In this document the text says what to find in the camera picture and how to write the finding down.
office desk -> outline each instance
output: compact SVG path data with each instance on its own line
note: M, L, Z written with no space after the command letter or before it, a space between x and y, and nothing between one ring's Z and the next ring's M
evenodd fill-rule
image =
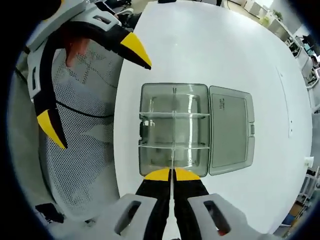
M114 162L120 196L135 193L139 173L139 110L145 83L200 83L252 95L253 164L202 178L243 211L261 233L274 232L305 179L312 117L307 89L289 48L268 29L226 8L193 1L150 2L135 33L152 61L146 70L124 61L114 113Z

gray plastic lid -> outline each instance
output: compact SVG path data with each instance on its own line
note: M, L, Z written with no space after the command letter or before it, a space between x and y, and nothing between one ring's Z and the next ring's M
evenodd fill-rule
M210 175L248 167L255 148L254 106L249 93L211 86Z

white mesh panel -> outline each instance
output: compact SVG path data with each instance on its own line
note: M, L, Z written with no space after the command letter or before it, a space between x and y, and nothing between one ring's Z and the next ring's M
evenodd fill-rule
M61 50L52 65L56 99L78 111L114 114L123 59L90 41L71 68ZM96 217L119 198L113 149L113 117L93 118L57 104L68 148L42 131L40 161L52 195L64 214L77 221Z

white table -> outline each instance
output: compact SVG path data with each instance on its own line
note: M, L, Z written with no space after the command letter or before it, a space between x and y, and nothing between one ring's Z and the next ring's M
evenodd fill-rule
M120 196L135 193L139 173L139 109L144 83L201 83L250 93L255 149L250 167L202 178L243 211L248 224L273 233L305 179L312 117L299 66L269 30L229 9L177 1L146 6L134 31L152 69L124 61L115 103L114 160Z

